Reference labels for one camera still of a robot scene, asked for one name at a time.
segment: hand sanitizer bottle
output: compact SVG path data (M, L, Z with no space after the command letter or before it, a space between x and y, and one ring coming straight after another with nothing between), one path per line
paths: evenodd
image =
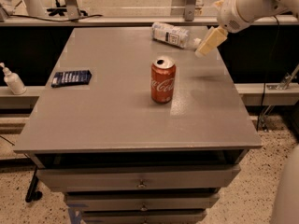
M4 81L14 94L23 94L26 92L26 87L22 83L20 77L16 73L12 73L3 63L0 63L3 68Z

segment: red soda can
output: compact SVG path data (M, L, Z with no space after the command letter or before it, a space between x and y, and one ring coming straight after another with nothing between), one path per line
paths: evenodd
M168 56L158 57L151 65L151 98L157 103L171 101L176 77L175 61Z

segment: speckled floor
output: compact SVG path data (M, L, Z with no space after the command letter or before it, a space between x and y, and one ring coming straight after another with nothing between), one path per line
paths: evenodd
M207 210L202 224L268 224L278 181L285 160L298 140L288 122L280 114L268 120L269 133L259 131L263 141L261 149L251 150L241 162L241 172L228 188L221 189L220 199ZM0 134L11 142L18 140L22 123L11 124L0 116ZM0 139L1 159L19 158L11 144ZM39 182L43 197L27 203L25 196L33 170L0 169L0 224L57 224L71 223L62 193L51 192Z

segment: table top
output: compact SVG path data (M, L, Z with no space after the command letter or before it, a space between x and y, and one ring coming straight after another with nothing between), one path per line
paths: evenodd
M206 27L189 27L199 38ZM176 61L173 100L150 97L150 66ZM52 88L56 71L90 69L89 85ZM149 27L76 28L14 147L22 153L250 149L261 146L220 54L197 58Z

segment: gray cabinet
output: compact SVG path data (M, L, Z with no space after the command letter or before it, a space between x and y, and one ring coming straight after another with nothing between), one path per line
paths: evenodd
M74 29L64 51L14 150L87 223L194 224L261 147L216 50L198 59L153 41L149 27L101 27ZM162 54L177 66L165 105L150 98L150 64ZM82 69L88 86L50 86L55 72Z

